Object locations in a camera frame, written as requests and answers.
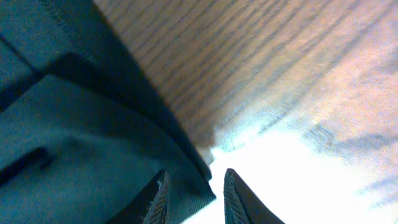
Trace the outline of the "black polo shirt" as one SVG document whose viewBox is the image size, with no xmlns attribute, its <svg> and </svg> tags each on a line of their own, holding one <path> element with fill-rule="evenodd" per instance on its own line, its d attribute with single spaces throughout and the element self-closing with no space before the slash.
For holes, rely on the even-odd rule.
<svg viewBox="0 0 398 224">
<path fill-rule="evenodd" d="M 211 174 L 93 1 L 1 2 L 1 222 L 106 223 L 165 173 L 169 223 Z"/>
</svg>

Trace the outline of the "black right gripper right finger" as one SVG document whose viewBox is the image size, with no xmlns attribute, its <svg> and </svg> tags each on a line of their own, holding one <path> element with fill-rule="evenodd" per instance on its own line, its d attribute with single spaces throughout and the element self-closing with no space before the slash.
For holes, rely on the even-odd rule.
<svg viewBox="0 0 398 224">
<path fill-rule="evenodd" d="M 226 224 L 284 224 L 260 201 L 234 169 L 226 170 L 223 195 Z"/>
</svg>

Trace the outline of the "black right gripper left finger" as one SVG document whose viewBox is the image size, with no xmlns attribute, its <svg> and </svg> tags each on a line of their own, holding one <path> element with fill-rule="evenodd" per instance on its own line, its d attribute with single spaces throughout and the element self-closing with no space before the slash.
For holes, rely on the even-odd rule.
<svg viewBox="0 0 398 224">
<path fill-rule="evenodd" d="M 170 177 L 162 169 L 107 224 L 167 224 L 169 222 Z"/>
</svg>

